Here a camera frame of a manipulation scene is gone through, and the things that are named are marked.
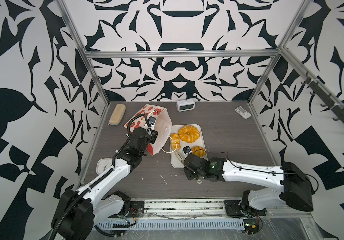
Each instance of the donut-shaped bread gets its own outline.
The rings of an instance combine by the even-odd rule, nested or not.
[[[203,147],[195,146],[191,148],[191,150],[194,152],[194,155],[198,157],[203,157],[205,155],[205,149]]]
[[[179,129],[179,137],[184,142],[192,143],[200,137],[200,132],[194,126],[185,125]]]

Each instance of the red and white paper bag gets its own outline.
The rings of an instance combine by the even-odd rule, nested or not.
[[[168,115],[167,109],[163,107],[146,104],[134,116],[137,116],[142,113],[145,113],[147,116],[153,116],[156,118],[155,131],[158,132],[157,139],[155,143],[150,143],[147,147],[147,151],[150,154],[155,155],[160,151],[160,149],[168,140],[168,136],[170,135],[172,129],[172,121]],[[145,117],[138,118],[131,124],[130,130],[132,132],[135,128],[144,127],[146,124],[147,123]]]

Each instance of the gray wooden table surface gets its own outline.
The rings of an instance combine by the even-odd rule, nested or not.
[[[126,112],[121,123],[108,126],[109,118],[116,104],[126,105]],[[126,128],[123,125],[136,114],[145,102],[112,102],[102,129],[100,139],[93,153],[85,177],[85,183],[93,180],[96,164],[101,158],[112,157],[126,140]],[[168,109],[173,125],[198,124],[201,126],[207,151],[228,151],[230,160],[261,166],[272,166],[273,162],[256,127],[253,118],[243,119],[235,112],[242,106],[249,110],[246,102],[199,102],[194,110],[178,112],[176,103],[152,102],[156,106]],[[163,147],[169,151],[169,141]],[[183,169],[171,165],[170,154],[160,151],[155,156],[143,157],[141,164],[127,177],[116,184],[110,193],[120,190],[137,199],[171,198],[220,198],[241,197],[245,190],[258,190],[262,186],[244,182],[209,182],[187,180]]]

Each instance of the cable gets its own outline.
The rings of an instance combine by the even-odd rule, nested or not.
[[[49,240],[54,240],[56,237],[56,233],[59,231],[59,228],[61,224],[63,223],[65,217],[72,211],[72,209],[75,207],[76,204],[83,198],[84,195],[86,195],[89,192],[89,189],[84,190],[80,195],[78,195],[73,202],[65,209],[61,217],[57,220],[55,223],[53,230],[51,232],[51,235],[49,237]]]
[[[261,226],[259,224],[259,230],[257,232],[260,232],[262,229],[263,229],[263,220],[261,219],[261,217],[259,216],[259,214],[257,214],[257,217],[258,219],[260,219],[260,223],[261,223]]]
[[[102,180],[104,180],[104,178],[106,178],[111,172],[113,172],[113,168],[109,169],[108,172],[106,172],[103,176],[101,176],[98,180],[96,180],[93,184],[91,184],[89,187],[92,189],[94,188],[96,185],[99,184],[99,182],[101,182]]]
[[[316,190],[313,191],[313,192],[316,192],[316,191],[319,189],[319,181],[318,181],[314,176],[312,176],[312,175],[309,175],[309,174],[306,174],[306,173],[305,173],[305,175],[308,175],[308,176],[310,176],[310,177],[313,177],[313,179],[316,180],[317,187],[316,187]]]
[[[205,151],[203,149],[198,149],[196,151],[194,151],[193,153],[197,152],[197,151]],[[229,160],[229,157],[228,157],[228,152],[208,152],[208,151],[205,151],[207,153],[213,153],[213,154],[218,154],[218,153],[226,153],[227,154],[227,159],[228,161],[236,168],[238,169],[241,169],[241,170],[250,170],[250,171],[256,171],[256,172],[264,172],[264,173],[270,173],[270,174],[296,174],[295,172],[266,172],[266,171],[261,171],[261,170],[256,170],[256,169],[248,169],[248,168],[243,168],[243,167],[238,167],[236,165],[233,164],[233,162],[231,160]]]
[[[115,166],[115,159],[116,157],[119,155],[119,153],[125,148],[125,146],[128,144],[129,142],[129,136],[131,135],[131,124],[133,123],[134,120],[136,120],[137,118],[140,118],[140,117],[145,117],[145,120],[146,120],[146,123],[147,123],[147,126],[150,128],[151,125],[149,123],[149,120],[148,120],[148,116],[144,113],[142,114],[139,114],[137,116],[134,116],[133,118],[131,118],[129,121],[128,121],[128,126],[127,126],[127,135],[128,135],[128,138],[127,140],[125,141],[125,143],[121,146],[120,150],[115,153],[112,157],[112,165]],[[152,129],[150,128],[150,132],[151,132],[151,136],[152,138],[154,137],[154,133],[152,131]]]
[[[103,230],[101,230],[97,225],[95,225],[95,229],[102,235],[107,236],[107,237],[121,237],[122,235],[124,235],[124,233],[121,233],[120,235],[117,234],[113,234],[113,233],[107,233],[104,232]]]
[[[59,231],[59,228],[61,224],[63,223],[64,219],[68,214],[71,212],[71,210],[76,206],[76,204],[79,203],[79,201],[83,198],[84,195],[86,195],[91,189],[93,189],[98,183],[100,183],[103,179],[105,179],[111,172],[113,172],[113,169],[109,169],[108,172],[106,172],[103,176],[101,176],[98,180],[96,180],[93,184],[89,186],[86,190],[84,190],[80,195],[78,195],[71,204],[65,209],[61,217],[57,220],[55,223],[53,230],[51,232],[51,235],[49,237],[49,240],[54,240],[56,237],[56,233]]]
[[[151,113],[154,113],[154,112],[157,113],[157,111],[155,110],[155,111],[149,112],[149,113],[148,113],[148,116],[149,116]]]
[[[132,227],[132,226],[134,226],[134,225],[136,225],[136,218],[133,218],[133,220],[135,221],[134,223],[132,223],[132,224],[128,224],[128,225],[125,225],[125,226],[121,226],[121,225],[119,225],[119,224],[113,224],[113,225],[117,225],[117,226],[119,226],[119,227],[122,227],[122,228],[129,228],[129,227]],[[95,227],[94,227],[100,234],[102,234],[102,235],[104,235],[104,236],[107,236],[107,237],[121,237],[121,236],[123,236],[124,235],[124,233],[121,233],[120,235],[118,235],[118,234],[113,234],[113,233],[107,233],[107,232],[105,232],[105,231],[103,231],[101,228],[99,228],[97,225],[95,225]]]
[[[137,118],[140,118],[140,117],[144,117],[145,120],[146,120],[146,123],[147,123],[147,126],[148,127],[151,127],[150,123],[149,123],[149,120],[148,120],[148,116],[145,114],[145,113],[141,113],[137,116],[134,116],[133,118],[131,118],[128,122],[128,127],[127,127],[127,131],[128,131],[128,137],[131,135],[131,124],[133,123],[133,121],[135,121]]]
[[[173,151],[171,151],[171,152],[166,152],[166,151],[164,151],[164,149],[163,148],[161,148],[161,150],[163,150],[163,152],[165,152],[165,153],[173,153],[174,151],[176,151],[176,149],[177,149],[177,142],[173,139],[173,138],[171,138],[170,136],[168,136],[170,139],[172,139],[174,142],[175,142],[175,144],[176,144],[176,147],[175,147],[175,149],[173,150]]]

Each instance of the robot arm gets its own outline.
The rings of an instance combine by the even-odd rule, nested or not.
[[[207,161],[192,154],[189,147],[185,147],[183,151],[186,155],[184,172],[188,180],[203,177],[211,182],[238,181],[266,187],[258,191],[245,191],[241,206],[262,210],[266,207],[288,205],[300,211],[313,211],[311,182],[291,162],[274,167],[255,166],[218,157]]]
[[[124,204],[130,201],[127,195],[115,192],[107,199],[101,199],[141,163],[148,144],[155,142],[157,132],[153,129],[156,118],[151,116],[148,119],[145,114],[140,114],[132,118],[128,125],[143,116],[147,124],[134,129],[132,133],[128,128],[128,139],[112,157],[112,166],[87,185],[76,191],[69,189],[61,195],[51,223],[53,231],[50,240],[54,239],[57,232],[69,240],[85,239],[103,219],[114,214],[125,214],[127,209]]]

